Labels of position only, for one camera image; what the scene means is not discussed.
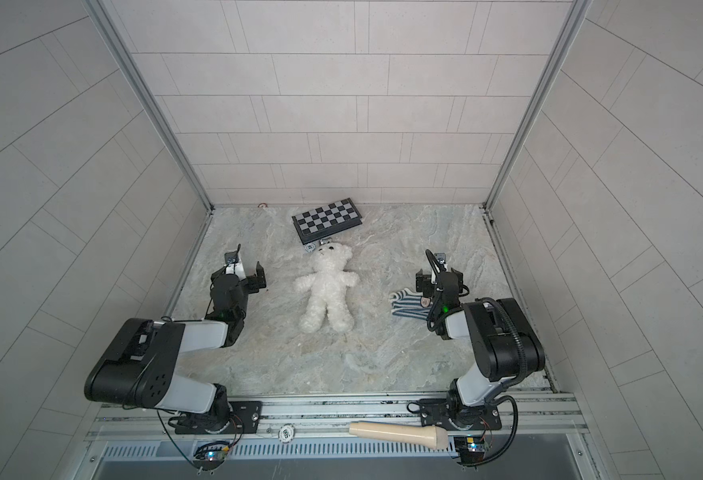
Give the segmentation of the blue white striped sweater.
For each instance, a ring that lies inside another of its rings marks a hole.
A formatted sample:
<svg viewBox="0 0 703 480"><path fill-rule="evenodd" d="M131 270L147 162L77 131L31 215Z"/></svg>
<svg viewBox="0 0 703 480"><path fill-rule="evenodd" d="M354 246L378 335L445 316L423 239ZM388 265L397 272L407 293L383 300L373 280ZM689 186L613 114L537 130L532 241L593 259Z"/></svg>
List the blue white striped sweater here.
<svg viewBox="0 0 703 480"><path fill-rule="evenodd" d="M413 292L409 288L391 293L389 304L393 317L425 321L431 310L431 300L423 297L421 292Z"/></svg>

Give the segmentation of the white teddy bear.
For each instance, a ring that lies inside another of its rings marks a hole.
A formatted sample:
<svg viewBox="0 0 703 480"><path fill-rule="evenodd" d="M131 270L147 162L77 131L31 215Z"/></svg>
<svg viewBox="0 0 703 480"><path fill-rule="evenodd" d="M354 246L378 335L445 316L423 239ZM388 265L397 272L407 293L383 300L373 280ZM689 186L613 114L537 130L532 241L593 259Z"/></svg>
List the white teddy bear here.
<svg viewBox="0 0 703 480"><path fill-rule="evenodd" d="M325 319L335 332L353 330L355 318L347 306L346 294L349 288L359 284L359 274L344 270L351 258L353 250L340 243L321 245L309 255L313 272L294 282L296 292L309 293L305 312L298 322L302 332L317 332Z"/></svg>

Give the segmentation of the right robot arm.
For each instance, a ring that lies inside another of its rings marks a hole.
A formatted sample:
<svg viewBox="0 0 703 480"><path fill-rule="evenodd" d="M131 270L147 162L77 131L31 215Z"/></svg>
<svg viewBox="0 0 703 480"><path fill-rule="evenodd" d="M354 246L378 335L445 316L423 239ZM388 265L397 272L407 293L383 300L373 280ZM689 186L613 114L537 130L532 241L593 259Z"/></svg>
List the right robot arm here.
<svg viewBox="0 0 703 480"><path fill-rule="evenodd" d="M429 300L429 331L444 340L465 338L473 350L471 368L451 382L445 400L415 403L421 424L449 431L501 429L503 392L545 368L543 346L517 300L463 303L467 288L454 269L417 273L415 290Z"/></svg>

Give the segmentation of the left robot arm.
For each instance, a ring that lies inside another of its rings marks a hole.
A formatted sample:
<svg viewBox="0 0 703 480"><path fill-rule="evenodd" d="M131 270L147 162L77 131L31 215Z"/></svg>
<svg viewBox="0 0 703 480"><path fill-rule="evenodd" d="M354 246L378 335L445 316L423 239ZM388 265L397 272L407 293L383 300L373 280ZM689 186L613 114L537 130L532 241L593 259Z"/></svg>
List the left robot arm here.
<svg viewBox="0 0 703 480"><path fill-rule="evenodd" d="M84 384L93 402L171 412L178 435L251 434L262 404L228 399L226 387L175 371L180 354L233 346L246 318L248 296L266 287L264 269L245 275L237 261L210 278L210 311L201 320L130 318Z"/></svg>

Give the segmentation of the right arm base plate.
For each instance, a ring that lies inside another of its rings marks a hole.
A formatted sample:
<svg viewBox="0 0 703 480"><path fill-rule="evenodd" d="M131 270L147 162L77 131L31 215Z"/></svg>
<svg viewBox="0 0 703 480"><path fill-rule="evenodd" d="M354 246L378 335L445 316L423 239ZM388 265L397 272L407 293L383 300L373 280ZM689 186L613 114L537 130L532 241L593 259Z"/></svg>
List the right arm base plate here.
<svg viewBox="0 0 703 480"><path fill-rule="evenodd" d="M421 418L422 426L439 426L447 431L499 431L499 412L484 405L467 407L447 399L423 398L407 405L407 411Z"/></svg>

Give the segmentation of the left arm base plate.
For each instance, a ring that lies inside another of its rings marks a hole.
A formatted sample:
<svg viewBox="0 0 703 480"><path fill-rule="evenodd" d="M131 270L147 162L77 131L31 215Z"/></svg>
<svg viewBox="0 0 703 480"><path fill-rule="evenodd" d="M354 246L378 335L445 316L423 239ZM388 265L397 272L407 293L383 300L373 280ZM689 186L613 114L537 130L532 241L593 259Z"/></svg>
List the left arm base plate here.
<svg viewBox="0 0 703 480"><path fill-rule="evenodd" d="M179 435L255 434L263 408L260 401L229 402L223 418L211 414L181 413L167 424Z"/></svg>

